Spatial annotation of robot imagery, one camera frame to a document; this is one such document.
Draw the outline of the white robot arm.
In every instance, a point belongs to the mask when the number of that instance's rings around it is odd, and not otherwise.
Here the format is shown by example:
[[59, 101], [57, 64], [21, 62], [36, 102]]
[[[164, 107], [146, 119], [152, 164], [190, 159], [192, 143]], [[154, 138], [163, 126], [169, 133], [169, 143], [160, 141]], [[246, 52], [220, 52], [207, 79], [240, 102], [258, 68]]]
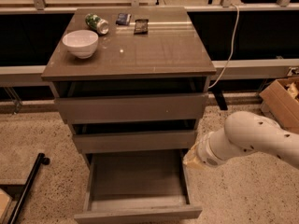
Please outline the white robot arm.
[[255, 152], [299, 168], [299, 134], [283, 130], [270, 118], [238, 111], [227, 117], [221, 129], [202, 136], [186, 153], [183, 163], [192, 168], [202, 164], [218, 167]]

